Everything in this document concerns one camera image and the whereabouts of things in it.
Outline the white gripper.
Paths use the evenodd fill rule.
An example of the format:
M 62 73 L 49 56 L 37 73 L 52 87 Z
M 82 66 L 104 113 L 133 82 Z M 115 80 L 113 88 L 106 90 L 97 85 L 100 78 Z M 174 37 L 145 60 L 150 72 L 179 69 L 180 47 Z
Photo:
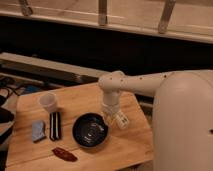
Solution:
M 101 105 L 102 112 L 104 114 L 104 122 L 106 125 L 111 126 L 113 124 L 113 115 L 119 111 L 119 105 L 108 105 L 103 103 Z

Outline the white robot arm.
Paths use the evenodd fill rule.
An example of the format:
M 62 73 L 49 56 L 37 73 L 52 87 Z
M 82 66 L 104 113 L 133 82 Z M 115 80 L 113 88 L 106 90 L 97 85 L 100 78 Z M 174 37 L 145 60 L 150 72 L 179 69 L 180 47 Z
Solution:
M 102 111 L 120 111 L 123 91 L 152 97 L 153 171 L 213 171 L 213 70 L 99 78 Z

